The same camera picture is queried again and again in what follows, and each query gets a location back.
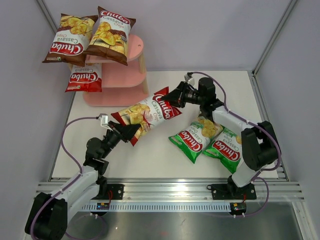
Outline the red Chuba chips bag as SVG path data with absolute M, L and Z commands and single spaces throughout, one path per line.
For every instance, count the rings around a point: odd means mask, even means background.
M 65 92 L 102 92 L 102 64 L 73 65 Z
M 182 114 L 177 107 L 162 100 L 168 93 L 169 87 L 166 86 L 137 104 L 111 114 L 122 125 L 140 124 L 140 128 L 130 140 L 133 146 L 151 129 Z

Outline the brown Chuba chips bag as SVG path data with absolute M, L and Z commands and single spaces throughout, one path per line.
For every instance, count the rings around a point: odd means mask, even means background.
M 84 53 L 110 61 L 128 64 L 129 34 L 136 23 L 135 18 L 97 8 L 99 25 Z
M 61 14 L 59 28 L 43 63 L 68 63 L 85 66 L 86 54 L 97 15 L 75 16 Z

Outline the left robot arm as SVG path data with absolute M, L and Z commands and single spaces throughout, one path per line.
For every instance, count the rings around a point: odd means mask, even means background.
M 131 141 L 141 125 L 104 120 L 101 125 L 106 134 L 102 139 L 93 137 L 87 141 L 84 163 L 72 158 L 78 172 L 56 190 L 40 192 L 34 198 L 24 228 L 33 240 L 62 239 L 70 221 L 86 203 L 94 198 L 103 199 L 109 193 L 104 176 L 109 162 L 105 158 L 119 142 Z

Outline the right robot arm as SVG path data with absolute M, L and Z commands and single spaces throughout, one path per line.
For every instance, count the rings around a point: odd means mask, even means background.
M 274 128 L 269 121 L 255 123 L 232 112 L 226 100 L 217 98 L 216 87 L 220 84 L 211 76 L 205 74 L 200 78 L 198 88 L 191 85 L 192 80 L 189 72 L 184 81 L 161 99 L 177 108 L 184 108 L 187 103 L 198 105 L 206 119 L 222 124 L 240 137 L 243 162 L 217 192 L 230 199 L 248 196 L 260 173 L 282 160 Z

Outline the pink three-tier wooden shelf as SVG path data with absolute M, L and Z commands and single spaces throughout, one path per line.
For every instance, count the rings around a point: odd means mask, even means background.
M 126 107 L 149 96 L 144 42 L 139 36 L 129 35 L 127 66 L 93 55 L 88 55 L 85 63 L 102 67 L 102 91 L 82 93 L 87 105 Z

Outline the green chuba chips bag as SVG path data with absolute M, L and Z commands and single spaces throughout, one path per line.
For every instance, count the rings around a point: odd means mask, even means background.
M 200 114 L 184 130 L 168 139 L 176 145 L 194 164 L 206 147 L 217 137 L 224 127 Z
M 220 160 L 221 164 L 233 174 L 243 162 L 242 139 L 225 127 L 202 153 Z

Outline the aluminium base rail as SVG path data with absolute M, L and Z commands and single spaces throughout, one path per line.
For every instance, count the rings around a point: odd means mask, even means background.
M 111 200 L 102 200 L 110 204 L 109 208 L 99 209 L 100 200 L 89 200 L 71 207 L 77 212 L 229 212 L 231 203 L 264 202 L 304 202 L 304 194 L 298 182 L 285 181 L 284 178 L 254 182 L 256 198 L 248 196 L 240 199 L 213 199 L 210 184 L 223 184 L 223 178 L 109 178 L 108 185 L 119 184 L 120 189 Z

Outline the left aluminium frame post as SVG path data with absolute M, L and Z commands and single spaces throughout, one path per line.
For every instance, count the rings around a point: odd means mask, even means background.
M 46 4 L 45 0 L 34 0 L 37 9 L 39 10 L 43 20 L 44 20 L 44 28 L 46 33 L 46 38 L 51 39 L 55 36 L 58 30 L 58 24 L 56 23 L 49 7 Z

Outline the aluminium frame post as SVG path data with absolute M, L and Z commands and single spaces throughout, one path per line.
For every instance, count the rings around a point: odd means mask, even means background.
M 43 20 L 44 20 L 44 28 L 46 33 L 46 38 L 51 39 L 55 36 L 58 30 L 58 24 L 56 23 L 49 7 L 46 4 L 45 0 L 34 0 L 37 9 L 39 10 Z
M 273 30 L 270 39 L 268 40 L 261 56 L 259 57 L 254 69 L 252 70 L 252 74 L 256 77 L 262 68 L 264 62 L 266 61 L 268 55 L 270 54 L 273 46 L 275 45 L 277 39 L 282 33 L 287 21 L 289 20 L 291 14 L 293 13 L 296 5 L 299 3 L 299 0 L 290 0 L 288 5 L 286 6 L 282 16 L 280 17 L 275 29 Z

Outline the right aluminium frame post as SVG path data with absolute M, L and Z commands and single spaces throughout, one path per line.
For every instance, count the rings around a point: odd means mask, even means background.
M 291 14 L 293 13 L 296 5 L 299 3 L 299 0 L 290 0 L 288 5 L 286 6 L 282 16 L 280 17 L 275 29 L 273 30 L 270 39 L 268 40 L 261 56 L 259 57 L 254 69 L 252 70 L 252 74 L 256 77 L 262 68 L 264 62 L 266 61 L 268 55 L 270 54 L 273 46 L 275 45 L 277 39 L 282 33 L 287 21 L 289 20 Z

